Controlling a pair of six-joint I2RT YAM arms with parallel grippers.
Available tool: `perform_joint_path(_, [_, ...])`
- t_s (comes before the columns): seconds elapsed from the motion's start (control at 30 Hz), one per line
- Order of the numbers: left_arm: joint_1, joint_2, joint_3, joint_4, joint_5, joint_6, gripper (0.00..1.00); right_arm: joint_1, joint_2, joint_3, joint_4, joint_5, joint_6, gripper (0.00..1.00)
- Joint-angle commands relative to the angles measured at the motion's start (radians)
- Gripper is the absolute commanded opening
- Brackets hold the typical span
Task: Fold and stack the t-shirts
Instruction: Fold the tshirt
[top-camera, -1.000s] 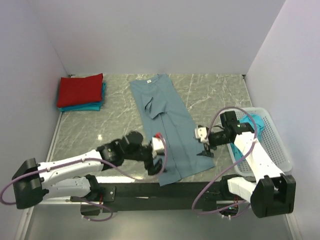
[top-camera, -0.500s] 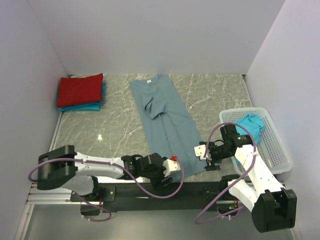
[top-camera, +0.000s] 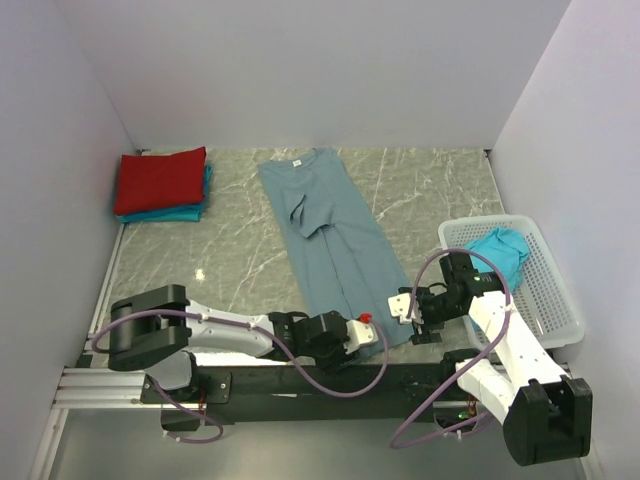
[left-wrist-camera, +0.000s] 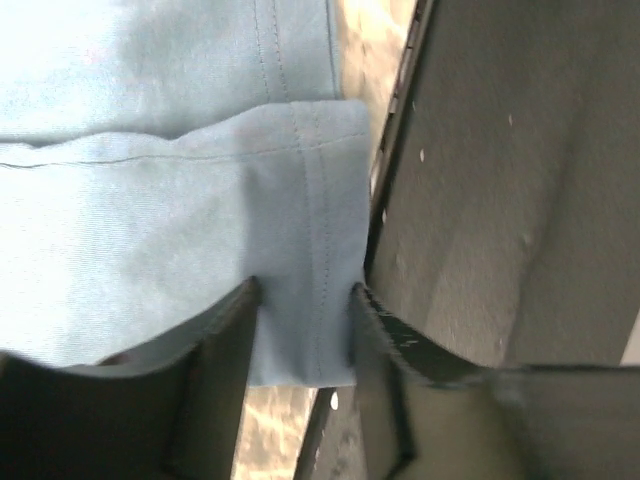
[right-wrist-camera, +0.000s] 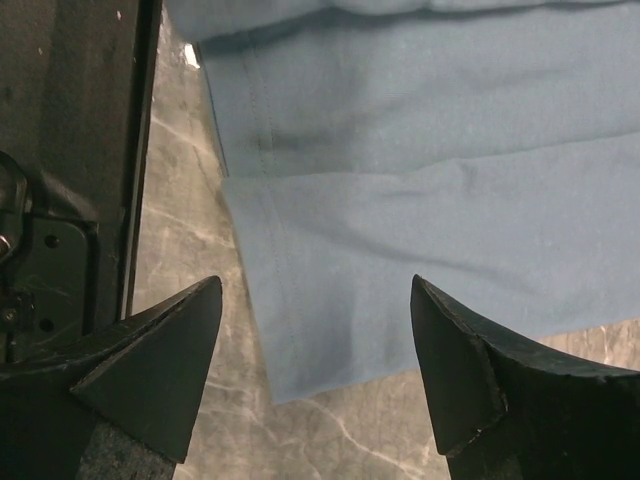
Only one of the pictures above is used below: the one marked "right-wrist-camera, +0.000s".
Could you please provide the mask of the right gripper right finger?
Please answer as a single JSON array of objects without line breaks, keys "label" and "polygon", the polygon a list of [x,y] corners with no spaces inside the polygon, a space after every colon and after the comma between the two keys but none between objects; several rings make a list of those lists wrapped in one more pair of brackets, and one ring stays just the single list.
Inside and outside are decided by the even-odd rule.
[{"label": "right gripper right finger", "polygon": [[454,479],[635,479],[639,375],[542,345],[421,277],[414,344]]}]

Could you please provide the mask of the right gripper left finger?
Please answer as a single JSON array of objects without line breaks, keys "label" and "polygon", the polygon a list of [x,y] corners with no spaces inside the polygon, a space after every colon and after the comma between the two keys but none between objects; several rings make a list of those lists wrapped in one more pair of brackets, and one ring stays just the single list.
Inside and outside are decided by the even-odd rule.
[{"label": "right gripper left finger", "polygon": [[107,329],[1,368],[5,479],[169,479],[184,462],[222,316],[208,277]]}]

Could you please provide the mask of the grey-blue t-shirt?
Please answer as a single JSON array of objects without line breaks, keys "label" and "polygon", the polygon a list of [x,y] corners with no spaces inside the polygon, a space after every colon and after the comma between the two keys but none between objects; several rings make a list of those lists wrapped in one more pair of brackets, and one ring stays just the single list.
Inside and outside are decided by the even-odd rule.
[{"label": "grey-blue t-shirt", "polygon": [[171,1],[272,399],[416,367],[421,276],[529,337],[639,313],[635,1]]}]

